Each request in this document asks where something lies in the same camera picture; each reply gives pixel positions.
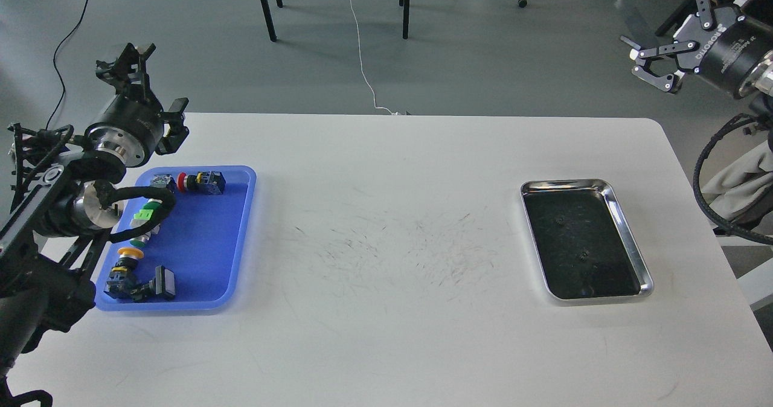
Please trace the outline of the black gripper screen left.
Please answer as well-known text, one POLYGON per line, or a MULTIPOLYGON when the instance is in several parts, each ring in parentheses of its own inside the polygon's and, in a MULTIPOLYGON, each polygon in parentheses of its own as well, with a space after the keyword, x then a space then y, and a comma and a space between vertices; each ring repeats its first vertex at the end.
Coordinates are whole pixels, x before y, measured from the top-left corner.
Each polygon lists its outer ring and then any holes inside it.
POLYGON ((113 87, 116 96, 86 127, 85 137, 95 149, 112 147, 128 168, 146 165, 154 151, 160 156, 177 153, 190 134, 184 124, 190 99, 175 99, 165 112, 152 103, 146 62, 155 50, 154 43, 127 43, 113 61, 96 62, 97 78, 113 87), (163 124, 168 131, 162 137, 163 124))

